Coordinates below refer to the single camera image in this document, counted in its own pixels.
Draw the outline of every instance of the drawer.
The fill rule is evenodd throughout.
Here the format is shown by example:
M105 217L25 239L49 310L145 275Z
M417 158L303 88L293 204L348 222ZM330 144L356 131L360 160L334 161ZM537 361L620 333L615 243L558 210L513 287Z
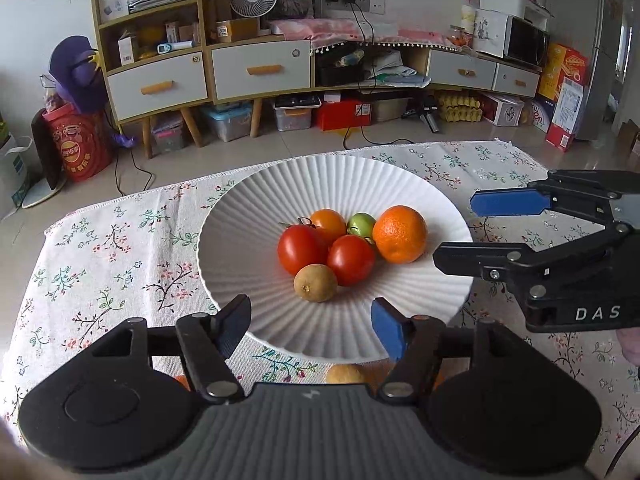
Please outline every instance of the drawer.
M526 97L536 95L540 74L498 63L493 90Z
M123 121L207 98L202 53L158 60L108 76L116 117Z
M495 63L477 57L442 50L431 50L427 75L431 82L490 90L494 84Z
M310 48L309 41L271 41L212 49L216 97L309 88Z

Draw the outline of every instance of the ribbed white bowl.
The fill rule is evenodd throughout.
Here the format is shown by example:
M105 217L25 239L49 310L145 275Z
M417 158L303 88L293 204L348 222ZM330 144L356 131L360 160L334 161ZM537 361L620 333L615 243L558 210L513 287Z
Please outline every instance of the ribbed white bowl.
M307 303L278 262L283 228L318 209L345 219L357 212L378 218L393 205L420 212L429 229L427 252L412 264L382 260L362 283L326 303ZM211 300L236 294L252 302L249 335L296 356L357 363L386 357L371 326L371 301L383 296L406 316L429 314L447 322L464 303L472 278L445 276L433 264L441 242L469 242L456 207L419 176L391 164L346 155L292 158L236 184L210 210L198 244L200 275Z

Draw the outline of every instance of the tablecloth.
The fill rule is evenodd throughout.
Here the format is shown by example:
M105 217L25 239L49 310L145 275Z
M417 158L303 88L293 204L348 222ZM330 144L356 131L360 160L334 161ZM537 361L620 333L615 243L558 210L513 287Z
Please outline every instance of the tablecloth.
M540 250L599 229L553 212L525 218L476 217L469 209L475 190L524 186L546 178L545 168L505 142L433 142L341 153L395 164L428 180L457 206L475 240L524 241ZM1 413L18 439L17 414L25 394L122 320L143 316L150 326L161 326L185 314L217 311L197 271L200 227L225 192L266 165L90 206L46 231L2 371ZM505 287L478 280L452 324L473 326L483 316L504 322L595 395L603 421L588 465L603 476L640 422L638 369L622 357L615 334L527 333L522 313ZM248 336L228 364L246 391L255 381L323 382L327 369ZM173 358L156 358L154 367L174 376L182 373ZM639 450L640 441L627 452Z

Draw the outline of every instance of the power outlet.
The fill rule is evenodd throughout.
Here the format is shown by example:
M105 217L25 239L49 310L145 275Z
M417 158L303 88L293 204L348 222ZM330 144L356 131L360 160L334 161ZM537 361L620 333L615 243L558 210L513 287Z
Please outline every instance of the power outlet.
M385 13L385 0L371 0L370 12L372 14Z
M352 10L369 12L371 0L324 0L325 7L331 10Z

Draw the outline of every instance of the orange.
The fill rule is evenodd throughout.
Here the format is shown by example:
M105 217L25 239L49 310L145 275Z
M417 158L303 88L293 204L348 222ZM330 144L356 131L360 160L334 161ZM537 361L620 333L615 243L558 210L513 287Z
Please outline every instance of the orange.
M424 218L405 205L390 207L373 226L373 241L392 264L408 264L420 258L427 248L427 234Z

